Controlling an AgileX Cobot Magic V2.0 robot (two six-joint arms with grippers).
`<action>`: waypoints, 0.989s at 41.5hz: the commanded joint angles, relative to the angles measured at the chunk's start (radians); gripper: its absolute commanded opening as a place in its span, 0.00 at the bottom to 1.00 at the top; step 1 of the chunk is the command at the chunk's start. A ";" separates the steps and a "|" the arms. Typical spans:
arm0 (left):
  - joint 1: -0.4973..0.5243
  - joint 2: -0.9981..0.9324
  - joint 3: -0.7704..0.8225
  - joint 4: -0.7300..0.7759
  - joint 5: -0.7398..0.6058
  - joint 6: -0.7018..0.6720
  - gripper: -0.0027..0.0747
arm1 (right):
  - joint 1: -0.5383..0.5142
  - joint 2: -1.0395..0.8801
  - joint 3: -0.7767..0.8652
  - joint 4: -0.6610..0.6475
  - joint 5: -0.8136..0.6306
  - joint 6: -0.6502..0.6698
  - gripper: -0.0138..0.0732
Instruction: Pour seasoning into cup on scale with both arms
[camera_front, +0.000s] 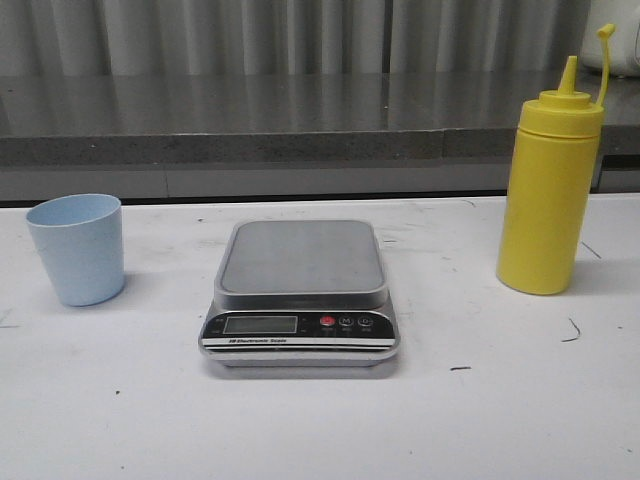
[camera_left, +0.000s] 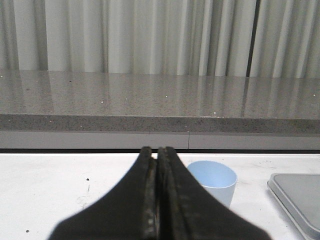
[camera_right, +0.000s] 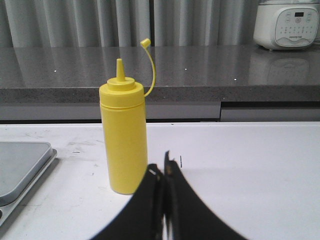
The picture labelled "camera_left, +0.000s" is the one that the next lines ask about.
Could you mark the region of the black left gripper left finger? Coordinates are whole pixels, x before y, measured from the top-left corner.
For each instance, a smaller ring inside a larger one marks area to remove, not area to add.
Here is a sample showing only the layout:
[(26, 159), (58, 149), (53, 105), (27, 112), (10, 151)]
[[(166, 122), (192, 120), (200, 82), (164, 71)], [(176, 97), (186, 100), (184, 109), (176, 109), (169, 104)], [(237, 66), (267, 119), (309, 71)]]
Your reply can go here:
[(157, 162), (143, 147), (124, 177), (101, 199), (60, 222), (51, 240), (156, 240)]

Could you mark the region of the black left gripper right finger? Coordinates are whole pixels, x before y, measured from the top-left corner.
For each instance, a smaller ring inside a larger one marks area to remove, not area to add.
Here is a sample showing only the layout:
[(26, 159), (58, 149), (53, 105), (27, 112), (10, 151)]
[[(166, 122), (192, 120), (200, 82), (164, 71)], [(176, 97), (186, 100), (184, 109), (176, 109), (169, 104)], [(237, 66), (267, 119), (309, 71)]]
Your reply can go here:
[(158, 233), (161, 240), (269, 240), (263, 229), (211, 196), (172, 147), (157, 151)]

